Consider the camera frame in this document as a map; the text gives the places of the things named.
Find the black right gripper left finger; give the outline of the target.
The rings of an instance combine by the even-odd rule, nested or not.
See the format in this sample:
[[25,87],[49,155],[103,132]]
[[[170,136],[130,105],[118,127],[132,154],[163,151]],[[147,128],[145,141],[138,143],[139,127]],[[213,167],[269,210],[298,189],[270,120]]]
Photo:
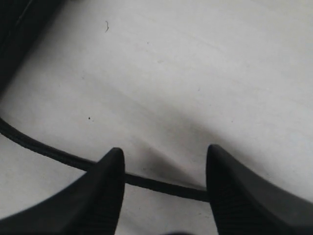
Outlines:
[[125,190],[125,159],[111,149],[67,188],[0,221],[2,235],[113,235]]

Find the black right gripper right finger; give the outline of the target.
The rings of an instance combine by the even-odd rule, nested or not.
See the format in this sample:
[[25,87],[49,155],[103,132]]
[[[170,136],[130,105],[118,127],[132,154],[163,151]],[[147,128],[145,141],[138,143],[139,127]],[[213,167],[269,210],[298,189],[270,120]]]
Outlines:
[[220,235],[311,235],[313,204],[260,177],[217,144],[206,188]]

